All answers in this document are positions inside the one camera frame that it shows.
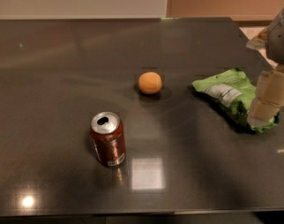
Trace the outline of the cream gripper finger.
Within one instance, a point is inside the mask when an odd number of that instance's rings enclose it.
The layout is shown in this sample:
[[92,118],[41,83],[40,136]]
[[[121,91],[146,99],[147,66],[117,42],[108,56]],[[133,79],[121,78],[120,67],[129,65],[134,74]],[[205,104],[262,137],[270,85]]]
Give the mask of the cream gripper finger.
[[284,65],[278,65],[271,72],[261,72],[248,111],[248,124],[255,127],[267,125],[283,106]]
[[257,35],[248,41],[246,47],[254,50],[266,49],[268,30],[268,27],[263,28]]

